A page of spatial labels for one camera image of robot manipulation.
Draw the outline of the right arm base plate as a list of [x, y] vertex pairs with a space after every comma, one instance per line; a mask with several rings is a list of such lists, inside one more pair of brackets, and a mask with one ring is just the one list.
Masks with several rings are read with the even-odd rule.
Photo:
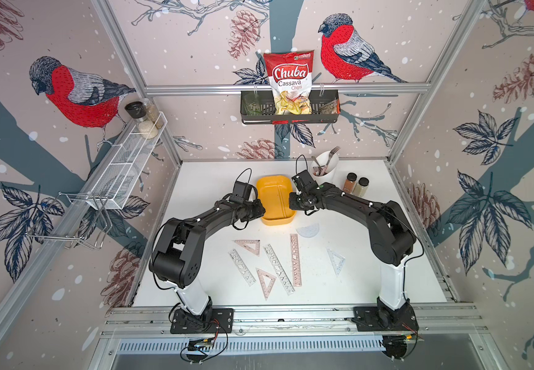
[[358, 331], [419, 331], [419, 324], [410, 300], [392, 309], [376, 299], [376, 305], [356, 306], [351, 318]]

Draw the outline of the pink straight stencil ruler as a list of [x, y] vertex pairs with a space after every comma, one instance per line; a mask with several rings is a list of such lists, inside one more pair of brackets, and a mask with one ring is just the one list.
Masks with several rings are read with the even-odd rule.
[[293, 266], [293, 286], [301, 287], [302, 286], [302, 273], [301, 273], [301, 263], [299, 256], [299, 240], [298, 234], [290, 234], [290, 248], [292, 255], [292, 266]]

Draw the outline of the yellow plastic storage box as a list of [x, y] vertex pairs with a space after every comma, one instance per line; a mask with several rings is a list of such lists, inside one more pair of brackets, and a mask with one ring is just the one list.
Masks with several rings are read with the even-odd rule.
[[256, 187], [265, 208], [262, 222], [270, 227], [290, 224], [296, 216], [290, 208], [290, 194], [294, 191], [291, 180], [283, 175], [262, 177]]

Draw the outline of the clear grey stencil ruler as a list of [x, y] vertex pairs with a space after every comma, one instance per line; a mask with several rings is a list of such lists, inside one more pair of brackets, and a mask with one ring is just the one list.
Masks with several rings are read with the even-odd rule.
[[276, 276], [280, 280], [285, 292], [288, 295], [293, 294], [295, 292], [295, 289], [293, 288], [293, 284], [288, 278], [287, 273], [285, 272], [285, 269], [281, 265], [275, 251], [273, 250], [273, 247], [271, 245], [266, 245], [264, 249], [265, 249], [265, 252], [267, 253], [267, 256], [268, 256], [268, 259], [271, 265], [274, 268]]

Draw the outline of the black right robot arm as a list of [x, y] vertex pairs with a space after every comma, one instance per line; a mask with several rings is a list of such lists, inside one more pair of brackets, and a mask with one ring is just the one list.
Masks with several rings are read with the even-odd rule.
[[290, 193], [289, 205], [305, 215], [319, 210], [335, 211], [365, 226], [371, 250], [383, 264], [379, 305], [397, 311], [408, 303], [405, 293], [406, 263], [413, 253], [417, 236], [412, 231], [402, 207], [365, 200], [339, 189], [332, 183], [318, 184], [308, 171], [292, 177], [296, 191]]

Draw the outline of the clear triangle ruler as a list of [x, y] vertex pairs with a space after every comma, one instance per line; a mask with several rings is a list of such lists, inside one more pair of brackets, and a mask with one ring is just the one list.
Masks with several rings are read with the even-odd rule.
[[341, 254], [336, 253], [336, 251], [333, 251], [330, 248], [327, 249], [327, 253], [330, 257], [330, 262], [333, 267], [333, 271], [335, 272], [335, 275], [339, 276], [346, 262], [345, 257], [343, 257]]

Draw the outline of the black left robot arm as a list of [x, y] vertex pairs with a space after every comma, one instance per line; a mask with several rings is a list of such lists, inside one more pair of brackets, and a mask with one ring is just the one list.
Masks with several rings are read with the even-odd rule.
[[148, 269], [156, 281], [171, 283], [181, 307], [201, 317], [211, 309], [211, 298], [197, 277], [202, 266], [206, 240], [223, 228], [247, 225], [265, 215], [257, 188], [236, 180], [232, 192], [217, 200], [213, 207], [194, 217], [171, 218], [154, 237]]

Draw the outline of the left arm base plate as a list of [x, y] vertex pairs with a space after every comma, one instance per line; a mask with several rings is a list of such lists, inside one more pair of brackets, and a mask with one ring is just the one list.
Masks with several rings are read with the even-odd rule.
[[223, 331], [230, 334], [234, 313], [233, 308], [214, 308], [212, 301], [209, 301], [202, 314], [193, 315], [182, 303], [177, 303], [169, 313], [170, 333], [180, 335]]

